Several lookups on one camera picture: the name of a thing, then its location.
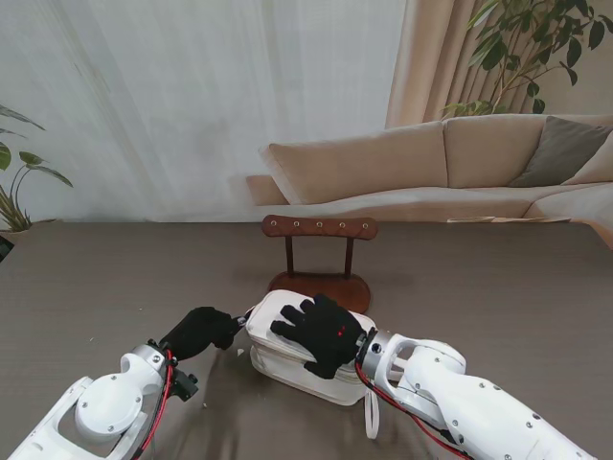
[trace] white handbag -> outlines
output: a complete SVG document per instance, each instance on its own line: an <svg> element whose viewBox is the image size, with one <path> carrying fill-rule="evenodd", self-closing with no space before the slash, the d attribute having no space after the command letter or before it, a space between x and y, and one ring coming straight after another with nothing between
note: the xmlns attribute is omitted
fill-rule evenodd
<svg viewBox="0 0 613 460"><path fill-rule="evenodd" d="M253 341L251 362L266 376L331 403L354 405L365 398L366 434L374 439L379 422L376 395L361 382L355 373L353 362L338 369L334 379L320 379L304 368L305 362L315 361L308 350L270 331L273 321L285 321L281 315L281 309L285 305L299 309L306 299L309 298L289 290L273 290L252 309L245 325ZM371 318L358 313L352 314L365 331L375 326Z"/></svg>

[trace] red wire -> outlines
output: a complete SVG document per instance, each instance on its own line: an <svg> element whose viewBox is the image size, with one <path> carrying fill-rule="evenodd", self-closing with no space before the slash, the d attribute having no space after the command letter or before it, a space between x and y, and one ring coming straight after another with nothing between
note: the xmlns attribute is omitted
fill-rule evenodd
<svg viewBox="0 0 613 460"><path fill-rule="evenodd" d="M425 434L427 434L430 437L430 439L432 439L435 443L437 443L443 449L449 450L451 453L456 454L460 458L464 458L465 460L470 460L470 457L467 457L466 455L464 455L463 453L457 451L456 449L451 448L450 446L445 444L443 441L441 441L439 438L437 438L434 434L432 434L430 431L425 429L425 426L423 426L423 424L421 423L421 420L419 419L419 417L417 417L417 416L415 416L413 414L409 414L409 415L413 419L413 422L415 422L418 425L418 427L421 429L421 431L423 431Z"/></svg>
<svg viewBox="0 0 613 460"><path fill-rule="evenodd" d="M170 361L172 359L172 353L170 352L170 350L167 350L167 356ZM155 422L153 423L153 426L151 427L151 432L149 433L149 436L146 438L146 440L143 443L143 447L142 447L143 451L145 451L145 449L151 442L151 439L153 439L155 430L157 429L158 425L160 425L160 421L162 420L162 414L164 414L164 409L166 408L166 401L169 398L170 378L171 377L172 377L172 366L168 364L168 369L166 372L166 388L164 390L164 397L162 398L162 404L160 405L160 411L157 413L157 416L155 417Z"/></svg>
<svg viewBox="0 0 613 460"><path fill-rule="evenodd" d="M357 376L360 378L360 380L362 380L364 383L368 383L368 378L366 377L366 375L364 374L364 372L362 371L362 366L360 366L357 362L355 363L355 370L357 371ZM428 431L425 426L423 426L423 424L420 421L420 418L417 417L416 415L411 414L408 410L406 410L404 407L402 407L400 404L398 404L396 401L394 401L390 396L388 396L386 393L384 393L382 390L376 388L373 385L367 385L370 386L371 389L379 396L379 398L385 400L387 403L391 404L393 407L401 410L402 412L408 414L411 416L411 418L413 419L413 421L417 424L417 426L421 429L421 431L423 431L425 434L428 435L428 437L430 437L434 442L436 442L439 446L441 446L443 449L448 450L449 452L457 455L458 457L465 459L465 460L471 460L470 457L464 455L463 453L461 453L459 450L457 450L456 448L453 448L451 446L448 446L446 443L444 443L443 441L441 441L439 438L437 438L434 434L432 434L430 431Z"/></svg>

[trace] black glove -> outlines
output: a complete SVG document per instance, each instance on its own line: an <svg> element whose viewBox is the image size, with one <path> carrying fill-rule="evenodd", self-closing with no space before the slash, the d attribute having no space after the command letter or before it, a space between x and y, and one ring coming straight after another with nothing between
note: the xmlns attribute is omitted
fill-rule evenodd
<svg viewBox="0 0 613 460"><path fill-rule="evenodd" d="M300 304L302 311L284 306L281 314L294 326L273 321L270 330L311 352L317 362L305 363L305 369L322 379L334 379L338 368L357 355L357 339L365 332L351 313L324 294L313 300Z"/></svg>
<svg viewBox="0 0 613 460"><path fill-rule="evenodd" d="M202 353L211 343L227 350L238 331L237 318L213 307L198 307L167 333L160 345L181 361Z"/></svg>

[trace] gray tabletop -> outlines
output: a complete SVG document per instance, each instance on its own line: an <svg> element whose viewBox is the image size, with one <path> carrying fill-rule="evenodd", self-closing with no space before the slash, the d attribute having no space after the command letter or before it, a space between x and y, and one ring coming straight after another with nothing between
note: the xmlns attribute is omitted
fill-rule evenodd
<svg viewBox="0 0 613 460"><path fill-rule="evenodd" d="M342 269L339 240L294 246L297 269ZM353 266L371 287L377 326L450 343L469 374L608 454L613 254L590 227L387 223L356 242ZM283 241L255 223L33 229L0 264L0 457L73 381L116 372L123 353L193 307L246 311L283 269ZM369 441L361 404L336 406L268 379L239 348L249 348L244 333L228 352L182 364L200 391L170 400L156 458L424 458L412 422L391 407Z"/></svg>

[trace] houseplant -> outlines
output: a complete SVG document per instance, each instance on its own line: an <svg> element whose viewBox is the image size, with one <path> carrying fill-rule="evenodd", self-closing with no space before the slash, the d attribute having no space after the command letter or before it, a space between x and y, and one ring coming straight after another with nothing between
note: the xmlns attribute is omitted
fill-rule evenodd
<svg viewBox="0 0 613 460"><path fill-rule="evenodd" d="M24 123L28 123L44 130L44 127L33 122L29 118L10 110L9 108L0 105L0 115L5 117L14 118ZM0 135L16 135L25 138L21 134L18 134L8 129L0 128ZM0 180L0 218L8 225L10 232L16 234L28 230L32 226L30 216L19 204L19 191L21 184L28 173L32 171L40 171L47 173L56 179L60 180L64 184L72 187L70 181L59 172L52 170L44 165L45 160L28 151L20 151L19 159L23 163L21 168L12 177L12 180L3 182ZM11 150L6 144L0 141L0 170L5 172L12 161Z"/></svg>
<svg viewBox="0 0 613 460"><path fill-rule="evenodd" d="M504 113L505 95L525 86L533 99L533 113L542 113L545 102L537 97L537 79L553 70L566 71L571 85L579 78L573 67L581 57L581 38L596 49L613 21L597 14L587 0L488 0L468 23L468 28L482 24L492 13L499 13L493 24L477 35L479 45L469 65L494 71L494 87L488 99L469 103L451 103L445 116ZM553 53L566 49L565 61L550 63Z"/></svg>

